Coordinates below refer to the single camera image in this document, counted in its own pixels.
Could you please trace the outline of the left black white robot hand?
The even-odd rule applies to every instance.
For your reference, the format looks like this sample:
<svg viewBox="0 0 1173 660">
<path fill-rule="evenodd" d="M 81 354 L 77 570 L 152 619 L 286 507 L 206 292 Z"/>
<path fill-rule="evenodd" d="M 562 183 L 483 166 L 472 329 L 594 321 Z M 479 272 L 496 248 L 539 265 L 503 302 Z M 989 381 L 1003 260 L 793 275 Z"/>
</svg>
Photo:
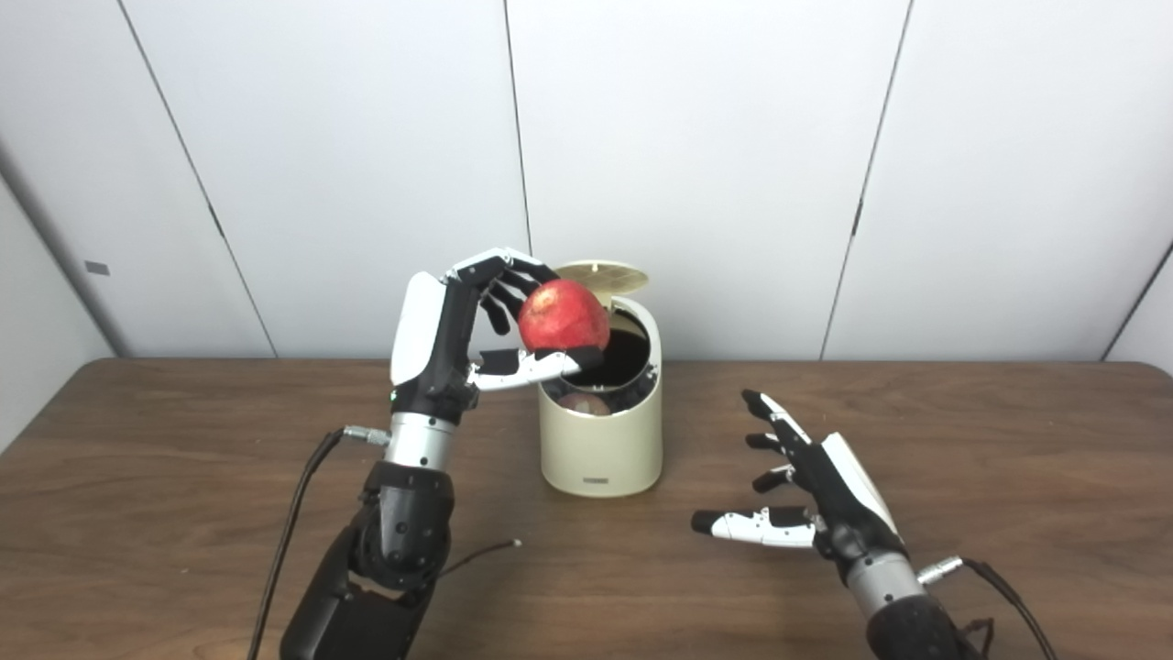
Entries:
<svg viewBox="0 0 1173 660">
<path fill-rule="evenodd" d="M 540 259 L 507 247 L 461 260 L 441 277 L 426 271 L 411 277 L 389 359 L 392 419 L 415 414 L 457 426 L 477 406 L 480 392 L 517 389 L 602 365 L 604 351 L 592 342 L 491 351 L 480 365 L 469 358 L 479 312 L 504 336 L 521 319 L 522 297 L 558 277 Z"/>
</svg>

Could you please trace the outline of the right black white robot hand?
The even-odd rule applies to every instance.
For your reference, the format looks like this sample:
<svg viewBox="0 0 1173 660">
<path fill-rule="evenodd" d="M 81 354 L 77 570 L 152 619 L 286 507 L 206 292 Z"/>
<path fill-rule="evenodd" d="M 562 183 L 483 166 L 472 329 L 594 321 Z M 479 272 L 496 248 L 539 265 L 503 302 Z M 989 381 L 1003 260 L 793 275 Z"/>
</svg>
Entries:
<svg viewBox="0 0 1173 660">
<path fill-rule="evenodd" d="M 752 479 L 751 488 L 757 494 L 767 494 L 793 485 L 809 494 L 814 505 L 698 510 L 690 520 L 696 535 L 769 547 L 814 550 L 835 565 L 842 580 L 867 556 L 908 556 L 891 513 L 841 434 L 813 442 L 784 404 L 766 393 L 745 390 L 741 397 L 751 416 L 762 419 L 772 429 L 771 433 L 747 434 L 747 445 L 786 460 L 784 467 L 768 469 Z"/>
</svg>

